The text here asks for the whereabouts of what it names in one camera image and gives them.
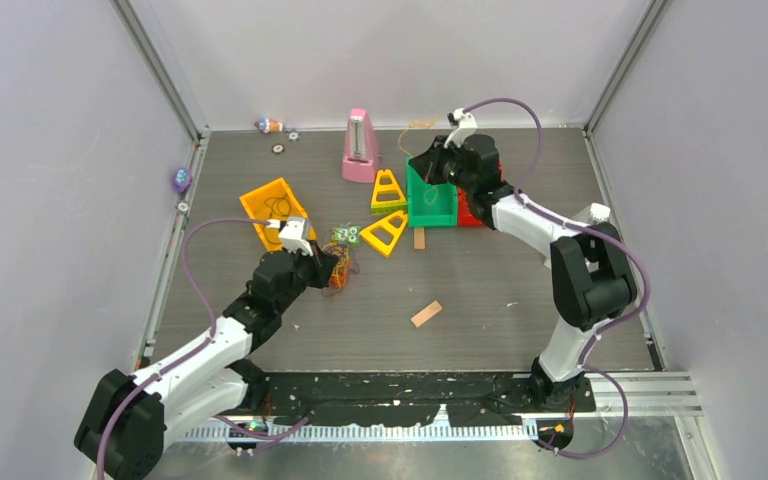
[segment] orange basket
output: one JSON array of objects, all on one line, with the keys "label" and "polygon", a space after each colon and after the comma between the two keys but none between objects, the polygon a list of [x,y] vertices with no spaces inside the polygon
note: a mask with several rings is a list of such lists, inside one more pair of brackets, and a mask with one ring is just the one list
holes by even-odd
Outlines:
[{"label": "orange basket", "polygon": [[[262,187],[258,187],[240,197],[240,203],[251,218],[258,220],[286,220],[287,217],[305,217],[305,209],[301,206],[293,190],[284,177],[276,178]],[[281,250],[281,240],[278,238],[278,230],[266,228],[264,225],[254,225],[254,230],[263,246],[269,252]],[[316,232],[310,229],[308,240],[316,240]]]}]

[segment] small wooden stick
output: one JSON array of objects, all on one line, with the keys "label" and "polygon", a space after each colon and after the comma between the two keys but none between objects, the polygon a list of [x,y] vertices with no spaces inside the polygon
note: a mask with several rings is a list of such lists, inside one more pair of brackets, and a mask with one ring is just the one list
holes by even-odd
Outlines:
[{"label": "small wooden stick", "polygon": [[425,229],[413,229],[413,248],[415,250],[425,250]]},{"label": "small wooden stick", "polygon": [[440,313],[441,310],[443,310],[443,306],[440,305],[440,302],[435,300],[431,305],[423,308],[419,313],[414,315],[413,318],[411,318],[411,322],[416,325],[416,328],[419,328],[423,323],[431,320],[431,317]]}]

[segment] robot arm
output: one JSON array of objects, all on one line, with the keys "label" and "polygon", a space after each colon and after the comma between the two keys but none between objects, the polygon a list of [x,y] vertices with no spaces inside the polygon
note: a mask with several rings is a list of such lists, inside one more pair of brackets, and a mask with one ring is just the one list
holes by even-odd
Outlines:
[{"label": "robot arm", "polygon": [[625,255],[579,230],[588,227],[616,239],[619,233],[607,222],[587,225],[562,217],[524,194],[517,199],[514,187],[502,180],[493,138],[475,134],[475,119],[461,109],[449,121],[454,131],[435,137],[410,166],[426,183],[456,185],[485,226],[513,235],[551,259],[553,297],[561,318],[549,345],[534,359],[528,387],[535,405],[562,405],[583,376],[583,357],[599,326],[637,296]]},{"label": "robot arm", "polygon": [[[338,261],[307,240],[305,218],[271,221],[269,227],[280,228],[284,249],[261,257],[245,292],[222,312],[215,330],[132,375],[113,370],[99,381],[75,436],[75,446],[93,461],[113,411],[138,385],[160,376],[115,424],[104,458],[105,471],[116,480],[144,478],[187,431],[226,410],[254,409],[263,401],[266,375],[246,357],[280,328],[281,315],[305,289],[328,285]],[[161,374],[172,363],[177,366]]]}]

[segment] dark wood floor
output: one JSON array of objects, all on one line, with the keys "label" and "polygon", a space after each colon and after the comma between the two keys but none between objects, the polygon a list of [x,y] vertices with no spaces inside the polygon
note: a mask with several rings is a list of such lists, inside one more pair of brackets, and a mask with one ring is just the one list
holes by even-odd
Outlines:
[{"label": "dark wood floor", "polygon": [[[487,130],[496,139],[506,178],[531,161],[532,130]],[[379,132],[384,168],[404,188],[405,155],[399,132]],[[403,145],[423,151],[434,132],[411,131]],[[239,196],[284,177],[320,234],[346,222],[366,226],[371,185],[340,176],[344,133],[218,132],[210,139],[189,226],[217,217],[244,216]],[[282,155],[271,153],[282,143]],[[553,129],[526,192],[570,216],[600,201],[581,132]],[[252,359],[265,370],[527,370],[545,347],[558,315],[550,272],[543,259],[513,237],[485,228],[426,230],[428,248],[413,249],[405,232],[390,258],[368,245],[357,249],[361,274],[335,298],[309,290],[284,315],[284,325]],[[253,228],[207,227],[193,238],[192,271],[214,308],[221,311],[244,289],[265,249]],[[443,311],[416,329],[411,316],[433,301]],[[208,325],[204,307],[177,267],[163,315],[155,359],[192,339]],[[611,370],[650,369],[639,322],[618,327],[599,343],[594,365]]]}]

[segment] yellow triangle block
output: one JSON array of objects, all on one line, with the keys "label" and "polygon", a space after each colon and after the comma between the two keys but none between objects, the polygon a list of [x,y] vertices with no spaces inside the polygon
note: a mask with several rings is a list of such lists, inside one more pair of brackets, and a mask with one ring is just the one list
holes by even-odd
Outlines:
[{"label": "yellow triangle block", "polygon": [[[396,244],[399,243],[399,238],[405,231],[405,227],[408,226],[408,214],[403,210],[397,210],[390,215],[378,220],[372,225],[364,228],[360,231],[360,237],[363,238],[370,247],[374,248],[378,253],[385,257],[390,257],[393,253],[393,249],[396,248]],[[382,242],[376,235],[378,230],[384,230],[393,236],[390,242]]]},{"label": "yellow triangle block", "polygon": [[373,215],[386,215],[408,207],[408,200],[389,168],[378,170],[375,174],[375,187],[372,189],[372,202],[369,207]]}]

